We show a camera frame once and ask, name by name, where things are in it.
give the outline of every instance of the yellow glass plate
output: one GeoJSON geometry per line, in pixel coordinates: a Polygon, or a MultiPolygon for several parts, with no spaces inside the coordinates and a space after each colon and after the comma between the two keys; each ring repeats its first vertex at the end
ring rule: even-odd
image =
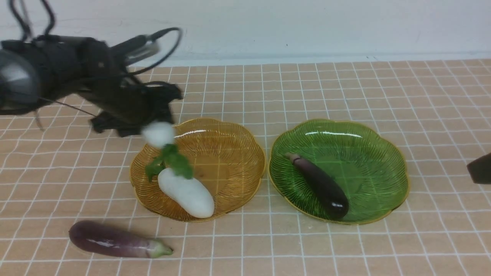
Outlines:
{"type": "Polygon", "coordinates": [[[266,153],[245,127],[215,119],[198,118],[174,126],[175,143],[194,169],[194,177],[210,191],[215,202],[212,217],[198,219],[189,215],[151,183],[145,166],[160,149],[148,144],[137,154],[130,177],[139,202],[151,212],[177,221],[209,221],[246,204],[256,194],[266,170],[266,153]]]}
{"type": "Polygon", "coordinates": [[[269,176],[276,190],[300,212],[327,222],[367,224],[399,207],[410,191],[401,151],[369,127],[356,122],[313,119],[280,135],[273,143],[269,176]],[[343,189],[350,207],[334,220],[326,214],[285,153],[308,159],[343,189]]]}

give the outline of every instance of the beige tiled surface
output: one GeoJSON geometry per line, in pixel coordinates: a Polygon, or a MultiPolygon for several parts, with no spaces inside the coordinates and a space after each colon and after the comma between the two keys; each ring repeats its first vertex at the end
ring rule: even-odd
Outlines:
{"type": "MultiPolygon", "coordinates": [[[[158,68],[142,76],[186,89],[181,122],[245,125],[268,151],[311,118],[354,120],[405,153],[412,191],[396,212],[363,226],[299,215],[264,177],[243,209],[212,222],[159,218],[136,203],[129,165],[140,138],[95,134],[67,107],[0,118],[2,276],[486,276],[491,186],[465,164],[491,152],[491,60],[158,68]],[[162,237],[156,260],[81,253],[67,231],[82,218],[162,237]]],[[[96,109],[77,97],[66,99],[96,109]]]]}

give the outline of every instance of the green leaf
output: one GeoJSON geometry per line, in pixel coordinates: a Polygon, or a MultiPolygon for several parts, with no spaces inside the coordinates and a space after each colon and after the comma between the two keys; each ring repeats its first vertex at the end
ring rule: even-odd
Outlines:
{"type": "Polygon", "coordinates": [[[166,159],[167,156],[179,154],[179,148],[175,144],[167,144],[163,147],[160,155],[166,159]]]}
{"type": "Polygon", "coordinates": [[[165,165],[164,165],[164,159],[163,157],[160,155],[156,158],[154,158],[154,160],[152,161],[152,163],[148,164],[146,167],[145,167],[145,174],[147,175],[148,177],[148,182],[152,182],[152,178],[154,176],[157,176],[159,175],[159,173],[165,169],[165,165]]]}
{"type": "Polygon", "coordinates": [[[186,179],[192,179],[193,170],[185,156],[177,153],[172,156],[171,160],[169,166],[172,168],[175,175],[180,175],[186,179]]]}

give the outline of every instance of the white wall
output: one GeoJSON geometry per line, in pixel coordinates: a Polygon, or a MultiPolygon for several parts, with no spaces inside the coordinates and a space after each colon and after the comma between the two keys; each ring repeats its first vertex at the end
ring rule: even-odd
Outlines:
{"type": "MultiPolygon", "coordinates": [[[[38,0],[25,1],[39,32],[47,17],[38,0]]],[[[49,1],[58,34],[116,44],[182,27],[167,65],[491,56],[491,0],[49,1]]],[[[18,32],[1,7],[0,37],[18,32]]]]}

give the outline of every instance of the orange plate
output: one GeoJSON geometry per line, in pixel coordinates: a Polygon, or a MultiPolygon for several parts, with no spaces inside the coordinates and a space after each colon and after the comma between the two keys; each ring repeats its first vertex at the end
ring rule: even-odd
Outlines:
{"type": "Polygon", "coordinates": [[[145,166],[160,153],[146,144],[133,160],[130,177],[139,202],[148,210],[177,221],[209,221],[246,204],[256,194],[266,170],[266,154],[245,127],[198,118],[174,127],[179,152],[193,166],[194,177],[210,191],[215,212],[207,219],[189,215],[159,188],[148,182],[145,166]]]}

